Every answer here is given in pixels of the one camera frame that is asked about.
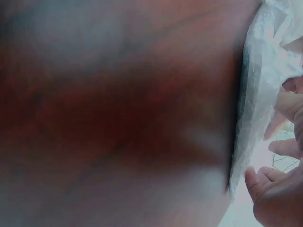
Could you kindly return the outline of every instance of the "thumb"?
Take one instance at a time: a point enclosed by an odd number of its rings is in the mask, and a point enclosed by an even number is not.
[[[303,149],[303,95],[281,92],[276,103],[276,110],[294,123],[294,135],[299,150]]]
[[[251,196],[252,201],[255,203],[256,200],[263,192],[263,187],[260,182],[257,180],[257,174],[253,167],[249,167],[245,172],[245,183],[248,189],[248,192]]]
[[[295,116],[303,111],[303,95],[292,92],[280,92],[275,106],[285,118],[294,122]]]

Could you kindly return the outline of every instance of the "finger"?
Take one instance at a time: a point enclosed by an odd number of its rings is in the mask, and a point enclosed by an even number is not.
[[[303,109],[303,94],[280,92],[275,109],[286,119],[294,122],[294,117],[300,109]]]
[[[270,167],[262,167],[258,171],[259,175],[266,176],[271,182],[284,179],[287,174]]]
[[[251,199],[255,203],[263,193],[263,184],[258,180],[257,174],[253,167],[249,167],[246,170],[245,183]]]
[[[278,155],[301,158],[301,152],[295,138],[288,140],[273,141],[269,144],[268,150]]]
[[[268,140],[274,135],[276,135],[276,133],[279,131],[279,129],[282,128],[286,121],[287,119],[281,113],[275,111],[272,120],[270,121],[265,130],[263,140]]]

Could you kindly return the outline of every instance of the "plastic sheet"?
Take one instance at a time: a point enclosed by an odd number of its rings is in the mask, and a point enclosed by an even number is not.
[[[284,44],[303,35],[293,10],[297,0],[267,0],[257,12],[247,34],[239,99],[237,138],[230,192],[234,196],[251,154],[270,122],[277,94],[287,78],[303,75],[302,54],[287,51]]]

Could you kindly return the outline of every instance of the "human skin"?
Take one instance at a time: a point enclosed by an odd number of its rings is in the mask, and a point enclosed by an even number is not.
[[[0,3],[0,226],[216,226],[258,5]]]
[[[274,141],[269,149],[277,154],[301,159],[303,148],[303,95],[282,91],[276,111],[294,123],[295,139]],[[271,128],[278,127],[273,119]],[[263,167],[245,173],[245,181],[254,202],[256,219],[265,227],[303,226],[303,166],[289,173]]]

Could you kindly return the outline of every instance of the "skin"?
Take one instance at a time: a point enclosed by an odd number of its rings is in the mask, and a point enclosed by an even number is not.
[[[258,6],[1,1],[0,226],[217,226]]]
[[[274,141],[269,149],[279,155],[300,159],[303,148],[303,95],[281,91],[276,111],[294,123],[295,139]],[[271,125],[273,135],[280,124],[277,115]],[[245,181],[254,202],[254,215],[265,227],[301,227],[303,225],[303,166],[289,173],[262,167],[255,173],[250,167],[245,173]]]

